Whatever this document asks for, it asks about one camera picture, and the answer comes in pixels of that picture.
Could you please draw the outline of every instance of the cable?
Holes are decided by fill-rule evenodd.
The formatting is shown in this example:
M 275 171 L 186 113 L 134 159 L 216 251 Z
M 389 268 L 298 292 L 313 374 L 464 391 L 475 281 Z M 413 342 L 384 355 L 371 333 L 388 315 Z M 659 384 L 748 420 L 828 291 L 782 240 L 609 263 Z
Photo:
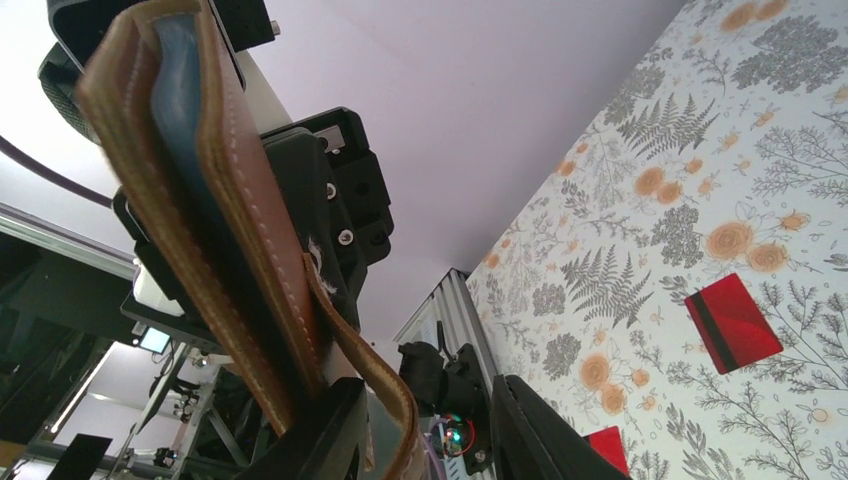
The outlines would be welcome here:
M 6 156 L 11 158 L 15 163 L 38 175 L 44 180 L 47 180 L 53 185 L 63 188 L 90 202 L 94 202 L 101 207 L 106 207 L 110 210 L 112 209 L 112 200 L 108 197 L 97 193 L 88 187 L 84 187 L 69 178 L 63 177 L 62 175 L 59 175 L 53 170 L 50 170 L 44 165 L 38 163 L 35 159 L 18 149 L 18 147 L 12 145 L 12 143 L 6 140 L 2 135 L 0 135 L 0 152 L 5 153 Z
M 436 476 L 439 477 L 439 480 L 447 480 L 445 464 L 439 460 L 436 450 L 433 449 L 433 445 L 430 443 L 430 439 L 428 438 L 429 435 L 429 433 L 427 435 L 422 435 L 424 437 L 424 447 L 427 449 L 427 456 L 430 457 L 430 461 L 433 462 L 433 467 L 436 468 Z

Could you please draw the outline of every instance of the metal frame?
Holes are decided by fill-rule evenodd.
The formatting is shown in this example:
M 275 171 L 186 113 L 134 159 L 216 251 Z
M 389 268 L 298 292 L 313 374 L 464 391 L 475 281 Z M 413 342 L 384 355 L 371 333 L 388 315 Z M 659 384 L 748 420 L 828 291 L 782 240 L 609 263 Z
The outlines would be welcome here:
M 474 347 L 480 369 L 486 382 L 486 388 L 491 393 L 492 380 L 498 374 L 489 342 L 480 325 L 477 309 L 465 286 L 467 275 L 456 269 L 451 269 L 412 318 L 401 328 L 394 341 L 405 343 L 425 329 L 435 331 L 435 323 L 441 321 L 445 331 L 445 343 L 448 350 L 456 352 L 466 343 Z M 447 459 L 445 470 L 451 480 L 471 478 L 474 480 L 494 480 L 495 470 L 490 467 L 485 472 L 468 476 L 465 473 L 462 459 Z
M 0 232 L 127 280 L 135 273 L 132 255 L 0 203 Z

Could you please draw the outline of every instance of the black cable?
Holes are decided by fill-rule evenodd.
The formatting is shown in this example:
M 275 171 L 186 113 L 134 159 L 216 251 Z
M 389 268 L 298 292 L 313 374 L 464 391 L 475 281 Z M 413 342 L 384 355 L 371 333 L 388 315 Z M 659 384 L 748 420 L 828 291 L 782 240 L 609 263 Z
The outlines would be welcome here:
M 106 207 L 108 209 L 112 209 L 112 200 L 106 197 L 105 195 L 99 194 L 94 190 L 91 190 L 88 187 L 84 187 L 71 179 L 65 178 L 62 175 L 50 170 L 44 165 L 38 163 L 21 151 L 18 147 L 12 145 L 11 142 L 6 140 L 2 135 L 0 135 L 0 152 L 5 153 L 9 158 L 12 159 L 18 165 L 26 168 L 30 172 L 38 175 L 39 177 L 47 180 L 48 182 L 56 185 L 57 187 L 63 188 L 75 195 L 79 195 L 80 197 L 94 202 L 101 207 Z

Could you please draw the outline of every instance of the small screen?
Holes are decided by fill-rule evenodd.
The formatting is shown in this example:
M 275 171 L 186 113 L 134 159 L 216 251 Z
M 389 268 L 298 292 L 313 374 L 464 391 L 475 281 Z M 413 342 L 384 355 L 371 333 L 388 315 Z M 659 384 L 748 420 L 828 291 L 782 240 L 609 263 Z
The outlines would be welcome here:
M 147 331 L 144 332 L 139 347 L 153 353 L 164 353 L 170 339 L 171 337 L 166 333 L 162 333 L 153 327 L 147 327 Z

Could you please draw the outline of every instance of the white stitching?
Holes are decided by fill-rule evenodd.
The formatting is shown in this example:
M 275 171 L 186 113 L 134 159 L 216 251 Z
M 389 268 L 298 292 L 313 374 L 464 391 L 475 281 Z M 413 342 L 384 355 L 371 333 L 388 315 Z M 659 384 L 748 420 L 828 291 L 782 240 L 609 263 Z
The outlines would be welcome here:
M 142 47 L 144 46 L 144 41 L 141 39 L 141 35 L 138 36 L 138 45 L 135 47 L 135 58 L 133 59 L 133 68 L 130 71 L 130 79 L 127 82 L 127 93 L 124 97 L 124 115 L 129 116 L 130 114 L 130 103 L 132 103 L 133 90 L 135 90 L 135 84 L 138 80 L 138 68 L 141 66 L 141 52 Z
M 232 85 L 231 85 L 232 82 L 229 79 L 225 79 L 225 78 L 222 78 L 222 80 L 223 80 L 224 86 L 226 88 L 227 118 L 228 118 L 230 125 L 231 125 L 231 127 L 230 127 L 230 139 L 229 139 L 230 142 L 229 143 L 230 143 L 230 148 L 232 150 L 232 149 L 235 149 L 236 146 L 238 145 L 238 141 L 237 141 L 236 136 L 235 136 L 236 129 L 235 129 L 235 114 L 234 114 L 234 107 L 233 107 L 233 92 L 232 92 Z M 245 180 L 246 180 L 245 175 L 238 166 L 238 164 L 239 164 L 238 155 L 234 151 L 227 152 L 227 153 L 229 154 L 231 163 L 235 167 L 235 172 L 236 172 L 236 177 L 238 179 L 238 182 L 241 184 L 241 187 L 242 187 L 243 190 L 248 191 L 247 185 L 244 184 Z M 245 197 L 246 197 L 245 199 L 250 204 L 251 212 L 253 213 L 254 216 L 256 216 L 256 219 L 260 221 L 260 235 L 262 236 L 265 245 L 267 245 L 268 249 L 270 250 L 271 260 L 273 261 L 274 266 L 276 267 L 276 271 L 279 273 L 280 279 L 282 280 L 282 286 L 283 286 L 284 293 L 286 294 L 286 297 L 288 297 L 289 300 L 291 300 L 292 303 L 294 303 L 296 301 L 296 298 L 291 292 L 291 285 L 289 285 L 288 281 L 286 280 L 286 276 L 287 276 L 286 272 L 283 269 L 283 267 L 280 265 L 279 257 L 275 254 L 275 251 L 277 250 L 276 245 L 271 240 L 271 238 L 268 236 L 267 229 L 262 228 L 264 226 L 264 222 L 262 222 L 262 218 L 263 218 L 262 212 L 259 210 L 259 207 L 256 205 L 256 203 L 253 201 L 252 196 L 246 195 Z M 318 354 L 315 351 L 315 346 L 312 344 L 312 338 L 309 336 L 309 330 L 307 330 L 307 328 L 306 328 L 306 320 L 303 318 L 303 315 L 300 314 L 300 309 L 297 309 L 297 310 L 293 309 L 293 310 L 294 310 L 295 315 L 297 316 L 298 323 L 300 323 L 300 328 L 301 328 L 301 330 L 303 330 L 303 333 L 306 337 L 306 344 L 309 347 L 309 352 L 312 354 L 312 360 L 315 362 L 315 365 L 320 365 L 320 361 L 318 360 Z
M 167 14 L 167 15 L 160 15 L 158 17 L 155 17 L 155 18 L 148 20 L 147 23 L 150 24 L 151 22 L 158 20 L 160 18 L 164 18 L 164 17 L 170 17 L 170 16 L 175 16 L 175 15 L 185 15 L 185 14 L 189 14 L 189 13 L 196 13 L 196 12 L 177 12 L 177 13 L 171 13 L 171 14 Z M 136 47 L 136 53 L 135 53 L 135 57 L 133 59 L 133 69 L 132 69 L 132 72 L 130 74 L 130 80 L 129 80 L 129 82 L 127 82 L 127 91 L 126 91 L 126 96 L 124 97 L 124 114 L 127 117 L 130 116 L 130 106 L 131 106 L 131 103 L 132 103 L 133 94 L 135 93 L 134 90 L 135 90 L 135 87 L 136 87 L 136 81 L 138 79 L 138 71 L 139 71 L 139 68 L 141 66 L 142 47 L 143 47 L 143 40 L 142 40 L 141 36 L 139 36 L 138 46 Z M 149 158 L 148 158 L 148 160 L 146 160 L 145 163 L 147 164 L 147 168 L 153 174 L 153 177 L 154 177 L 154 180 L 155 180 L 154 183 L 156 183 L 160 193 L 162 194 L 162 198 L 165 200 L 165 204 L 172 211 L 172 214 L 175 215 L 179 219 L 180 218 L 179 212 L 177 211 L 176 207 L 174 206 L 174 201 L 171 198 L 171 195 L 168 193 L 168 190 L 164 186 L 165 185 L 164 179 L 161 177 L 159 172 L 156 170 L 156 166 L 153 164 L 153 162 Z M 182 227 L 183 234 L 189 239 L 190 246 L 191 246 L 193 252 L 200 257 L 200 261 L 206 269 L 206 275 L 205 276 L 213 279 L 214 287 L 218 290 L 217 295 L 215 295 L 215 296 L 217 296 L 217 297 L 219 297 L 223 300 L 223 302 L 225 303 L 225 308 L 227 308 L 233 315 L 237 315 L 238 313 L 237 313 L 236 309 L 233 307 L 232 301 L 230 300 L 227 293 L 224 291 L 223 285 L 221 285 L 220 280 L 218 280 L 218 278 L 215 277 L 215 275 L 213 274 L 212 268 L 209 266 L 209 263 L 206 261 L 202 251 L 200 250 L 200 247 L 197 245 L 196 242 L 191 240 L 191 233 L 188 231 L 188 229 L 186 228 L 186 226 L 183 222 L 180 221 L 180 222 L 178 222 L 178 224 Z M 256 342 L 256 339 L 253 337 L 253 335 L 250 334 L 250 332 L 247 330 L 247 328 L 244 326 L 244 324 L 242 322 L 235 322 L 235 324 L 241 330 L 242 335 L 244 335 L 245 338 L 247 338 L 248 343 L 252 344 L 254 347 L 258 345 L 258 343 Z M 226 333 L 224 333 L 222 335 L 222 337 L 224 337 L 225 340 L 228 340 L 229 343 L 231 343 L 231 344 L 235 343 L 233 338 L 230 335 L 227 335 Z M 258 355 L 258 356 L 251 356 L 251 358 L 254 361 L 258 361 L 263 370 L 270 372 L 270 373 L 273 373 L 273 370 L 271 369 L 271 366 L 268 364 L 268 360 L 265 357 Z M 252 370 L 250 370 L 250 369 L 242 369 L 242 370 L 247 370 L 245 372 L 242 372 L 242 374 L 248 376 L 248 378 L 250 378 L 252 380 L 252 383 L 256 388 L 258 388 L 260 391 L 264 391 L 266 393 L 268 392 L 265 388 L 263 388 L 263 386 L 262 386 L 263 383 L 259 381 L 259 378 L 256 377 L 255 373 Z M 286 425 L 286 423 L 282 420 L 282 418 L 280 418 L 279 414 L 276 413 L 276 410 L 271 409 L 269 414 L 272 417 L 274 417 L 274 420 L 276 421 L 276 423 L 278 425 L 281 425 L 281 426 Z

